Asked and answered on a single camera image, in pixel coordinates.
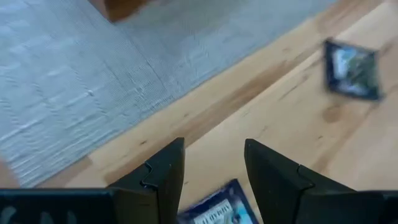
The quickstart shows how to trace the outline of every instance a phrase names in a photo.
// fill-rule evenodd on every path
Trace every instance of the blue trading card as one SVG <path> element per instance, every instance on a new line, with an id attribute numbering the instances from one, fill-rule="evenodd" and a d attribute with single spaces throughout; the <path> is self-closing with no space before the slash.
<path id="1" fill-rule="evenodd" d="M 258 224 L 238 180 L 177 216 L 179 224 Z"/>
<path id="2" fill-rule="evenodd" d="M 326 84 L 329 90 L 365 100 L 382 98 L 377 74 L 377 52 L 327 40 Z"/>

